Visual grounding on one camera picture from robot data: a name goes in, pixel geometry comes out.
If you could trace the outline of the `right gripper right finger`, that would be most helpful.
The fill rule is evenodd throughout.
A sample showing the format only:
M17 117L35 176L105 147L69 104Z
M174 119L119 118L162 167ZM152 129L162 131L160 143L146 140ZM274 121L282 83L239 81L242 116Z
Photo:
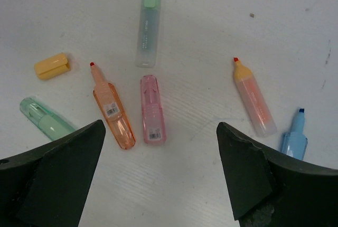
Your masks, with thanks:
M226 122L217 138L240 226L337 226L337 170L282 154Z

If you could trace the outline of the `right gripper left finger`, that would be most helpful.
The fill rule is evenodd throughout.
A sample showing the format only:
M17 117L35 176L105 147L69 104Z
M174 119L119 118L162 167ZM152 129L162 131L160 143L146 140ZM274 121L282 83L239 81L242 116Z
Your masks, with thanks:
M1 226L78 226L105 134L97 120L1 159Z

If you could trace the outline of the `green capped highlighter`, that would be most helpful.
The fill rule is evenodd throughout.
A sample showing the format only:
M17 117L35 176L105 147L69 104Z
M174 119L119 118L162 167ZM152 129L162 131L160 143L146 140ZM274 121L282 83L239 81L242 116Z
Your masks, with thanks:
M136 65L152 68L156 63L161 0L141 0Z

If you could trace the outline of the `yellow orange highlighter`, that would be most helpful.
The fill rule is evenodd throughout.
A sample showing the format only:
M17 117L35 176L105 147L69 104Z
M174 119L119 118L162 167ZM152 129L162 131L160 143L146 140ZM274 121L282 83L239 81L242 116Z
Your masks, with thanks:
M234 57L233 78L258 137L277 132L277 127L252 71Z

